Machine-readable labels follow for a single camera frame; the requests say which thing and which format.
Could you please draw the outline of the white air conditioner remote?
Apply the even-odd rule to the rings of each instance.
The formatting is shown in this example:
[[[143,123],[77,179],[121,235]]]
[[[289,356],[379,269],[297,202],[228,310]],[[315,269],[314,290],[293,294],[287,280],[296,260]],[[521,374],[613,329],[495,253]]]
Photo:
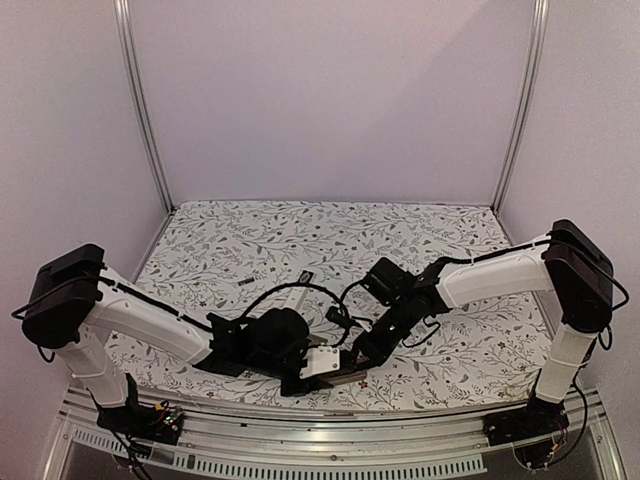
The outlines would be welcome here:
[[[319,376],[319,379],[329,387],[341,386],[349,383],[356,383],[367,378],[365,370],[340,369],[327,372]]]

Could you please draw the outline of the long white remote control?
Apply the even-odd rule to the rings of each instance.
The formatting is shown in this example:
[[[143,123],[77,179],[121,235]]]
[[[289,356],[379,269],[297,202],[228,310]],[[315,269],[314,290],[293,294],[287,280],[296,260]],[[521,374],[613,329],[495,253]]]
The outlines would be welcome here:
[[[314,279],[314,273],[308,270],[303,270],[298,277],[298,282],[303,285],[309,284]],[[283,305],[284,308],[298,311],[304,303],[307,296],[307,289],[303,287],[293,287],[289,293],[286,301]]]

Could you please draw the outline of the grey remote battery cover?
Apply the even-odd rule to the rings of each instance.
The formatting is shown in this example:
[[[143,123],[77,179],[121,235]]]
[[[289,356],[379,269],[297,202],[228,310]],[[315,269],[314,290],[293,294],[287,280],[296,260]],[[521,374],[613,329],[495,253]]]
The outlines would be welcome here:
[[[307,339],[309,341],[310,347],[322,346],[327,344],[327,340],[325,338],[317,335],[311,334],[307,337]]]

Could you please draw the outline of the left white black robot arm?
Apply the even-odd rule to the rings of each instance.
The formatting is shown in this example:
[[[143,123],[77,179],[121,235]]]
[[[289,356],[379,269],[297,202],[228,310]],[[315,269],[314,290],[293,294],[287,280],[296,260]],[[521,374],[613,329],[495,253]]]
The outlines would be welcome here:
[[[148,426],[133,386],[108,358],[94,328],[115,330],[207,373],[246,371],[277,378],[284,396],[325,387],[340,367],[337,348],[314,345],[304,318],[290,308],[231,321],[186,313],[143,293],[103,261],[95,244],[82,245],[42,266],[29,301],[12,312],[25,337],[58,355],[111,419],[128,434]]]

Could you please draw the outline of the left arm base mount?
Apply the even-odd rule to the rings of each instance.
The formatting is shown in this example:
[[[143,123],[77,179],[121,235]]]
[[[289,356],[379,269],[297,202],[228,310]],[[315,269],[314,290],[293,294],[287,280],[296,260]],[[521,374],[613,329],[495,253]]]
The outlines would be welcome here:
[[[122,406],[105,407],[96,403],[97,424],[128,438],[176,445],[182,433],[184,411],[162,401],[154,406],[139,402],[138,387],[130,374],[125,374],[127,396]]]

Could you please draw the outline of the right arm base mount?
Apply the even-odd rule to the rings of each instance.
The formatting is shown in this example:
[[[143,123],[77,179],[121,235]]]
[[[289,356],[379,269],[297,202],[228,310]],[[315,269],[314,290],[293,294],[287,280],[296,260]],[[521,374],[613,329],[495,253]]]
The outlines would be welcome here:
[[[564,403],[540,399],[532,392],[524,407],[483,417],[483,433],[491,446],[560,432],[569,427]]]

